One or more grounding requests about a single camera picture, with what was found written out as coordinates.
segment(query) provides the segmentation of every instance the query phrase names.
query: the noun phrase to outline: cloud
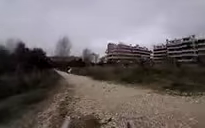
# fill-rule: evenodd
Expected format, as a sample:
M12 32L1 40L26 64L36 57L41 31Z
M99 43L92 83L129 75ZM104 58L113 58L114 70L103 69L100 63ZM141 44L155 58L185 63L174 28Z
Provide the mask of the cloud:
M103 54L108 41L150 47L205 33L205 0L0 0L0 40L20 38L53 54L68 35L73 54Z

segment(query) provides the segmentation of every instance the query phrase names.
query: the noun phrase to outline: grass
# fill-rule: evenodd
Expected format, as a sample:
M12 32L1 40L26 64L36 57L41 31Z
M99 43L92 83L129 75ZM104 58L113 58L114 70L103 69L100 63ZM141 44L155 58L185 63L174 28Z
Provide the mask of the grass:
M172 90L180 93L205 92L205 67L112 67L95 66L74 69L74 73L91 76L96 80L131 83L135 86L149 86L158 90Z
M44 100L58 80L51 70L0 76L0 124L21 117Z

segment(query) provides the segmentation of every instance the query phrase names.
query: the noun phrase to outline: tree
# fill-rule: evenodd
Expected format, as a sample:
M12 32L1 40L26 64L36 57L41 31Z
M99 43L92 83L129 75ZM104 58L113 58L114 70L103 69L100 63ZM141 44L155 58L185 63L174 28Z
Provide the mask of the tree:
M69 56L71 51L71 42L68 37L63 37L60 39L56 45L56 55L57 56Z
M88 48L85 48L83 50L82 57L83 57L83 61L91 62L92 61L92 51Z

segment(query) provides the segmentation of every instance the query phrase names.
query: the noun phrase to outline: ground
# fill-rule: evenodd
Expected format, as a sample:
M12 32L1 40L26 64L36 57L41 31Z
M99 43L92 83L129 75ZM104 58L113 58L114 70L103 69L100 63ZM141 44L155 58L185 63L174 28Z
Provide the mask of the ground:
M57 92L37 116L24 116L22 127L14 127L61 128L67 118L69 128L205 127L205 96L172 96L57 72L64 78Z
M102 127L205 127L205 97L171 96L153 90L92 80L58 71L73 90L68 114L93 115Z

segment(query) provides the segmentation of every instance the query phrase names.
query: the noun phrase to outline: gravel path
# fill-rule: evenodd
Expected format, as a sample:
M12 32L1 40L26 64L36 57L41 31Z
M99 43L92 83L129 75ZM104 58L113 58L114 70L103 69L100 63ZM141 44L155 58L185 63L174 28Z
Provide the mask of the gravel path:
M92 80L58 71L73 88L72 118L94 115L106 128L205 127L205 97L170 96L149 89Z

